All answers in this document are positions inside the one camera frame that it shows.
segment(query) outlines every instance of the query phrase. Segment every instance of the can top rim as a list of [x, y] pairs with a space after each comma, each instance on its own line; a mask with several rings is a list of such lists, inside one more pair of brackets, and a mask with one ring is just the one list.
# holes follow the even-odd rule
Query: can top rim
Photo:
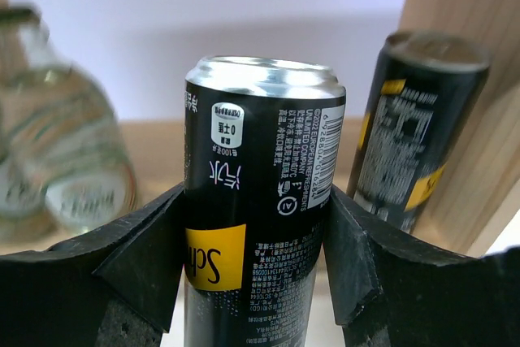
[[416, 66], [452, 73], [489, 68], [491, 54], [484, 47], [449, 33], [401, 30], [385, 41], [389, 54]]
[[345, 88], [330, 67], [262, 57], [207, 56], [186, 80], [210, 89], [259, 97], [320, 99], [345, 95]]

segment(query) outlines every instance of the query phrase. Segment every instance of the yellow logo patch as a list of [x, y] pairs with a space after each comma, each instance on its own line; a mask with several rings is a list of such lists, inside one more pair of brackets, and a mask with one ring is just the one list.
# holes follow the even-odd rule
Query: yellow logo patch
[[365, 114], [365, 117], [363, 118], [363, 123], [361, 125], [361, 135], [359, 136], [359, 141], [357, 142], [357, 148], [360, 150], [363, 147], [363, 144], [365, 143], [365, 137], [366, 137], [366, 130], [368, 128], [368, 121], [371, 118], [371, 114]]
[[194, 288], [211, 292], [242, 286], [245, 224], [199, 231], [186, 229], [186, 276]]
[[381, 93], [383, 95], [393, 95], [401, 93], [403, 88], [405, 87], [406, 79], [399, 80], [387, 80], [383, 83], [383, 88], [381, 89]]
[[433, 194], [433, 190], [436, 189], [437, 184], [439, 183], [439, 179], [442, 176], [442, 173], [444, 172], [445, 168], [446, 164], [434, 173], [419, 179], [415, 183], [414, 189], [412, 190], [412, 193], [409, 196], [409, 200], [406, 204], [405, 210], [410, 210], [416, 206], [419, 206]]

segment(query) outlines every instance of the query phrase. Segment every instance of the clear glass bottle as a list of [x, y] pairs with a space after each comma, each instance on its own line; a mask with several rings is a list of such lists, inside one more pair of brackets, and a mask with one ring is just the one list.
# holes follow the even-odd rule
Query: clear glass bottle
[[134, 170], [105, 94], [58, 57], [33, 7], [2, 12], [11, 16], [0, 30], [3, 128], [29, 183], [74, 233], [135, 209]]
[[29, 185], [0, 141], [0, 243], [34, 241], [53, 226], [43, 194]]

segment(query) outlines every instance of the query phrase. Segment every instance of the tilted can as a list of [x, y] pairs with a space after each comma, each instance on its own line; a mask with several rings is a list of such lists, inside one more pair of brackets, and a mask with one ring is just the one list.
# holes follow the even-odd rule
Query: tilted can
[[314, 64], [202, 59], [185, 92], [186, 347], [302, 347], [345, 88]]
[[488, 78], [488, 52], [446, 33], [397, 32], [379, 53], [347, 194], [410, 232]]

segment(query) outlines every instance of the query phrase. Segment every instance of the aluminum can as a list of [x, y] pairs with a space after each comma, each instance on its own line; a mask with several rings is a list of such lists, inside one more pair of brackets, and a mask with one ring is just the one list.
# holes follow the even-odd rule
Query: aluminum can
[[397, 32], [379, 52], [347, 194], [410, 232], [442, 176], [490, 66], [447, 33]]
[[250, 57], [186, 80], [184, 346], [302, 347], [345, 88], [329, 67]]

